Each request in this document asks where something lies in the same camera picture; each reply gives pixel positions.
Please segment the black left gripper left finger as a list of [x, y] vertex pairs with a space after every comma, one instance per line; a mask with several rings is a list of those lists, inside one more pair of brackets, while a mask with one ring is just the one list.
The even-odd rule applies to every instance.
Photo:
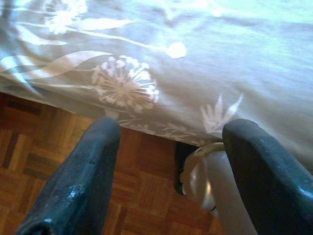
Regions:
[[19, 235], [100, 235], [112, 194], [119, 123], [102, 117], [46, 182]]

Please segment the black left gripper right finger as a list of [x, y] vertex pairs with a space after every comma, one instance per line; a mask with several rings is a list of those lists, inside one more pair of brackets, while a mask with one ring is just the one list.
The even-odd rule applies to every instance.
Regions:
[[235, 119], [222, 132], [241, 199], [259, 235], [313, 233], [313, 176], [255, 122]]

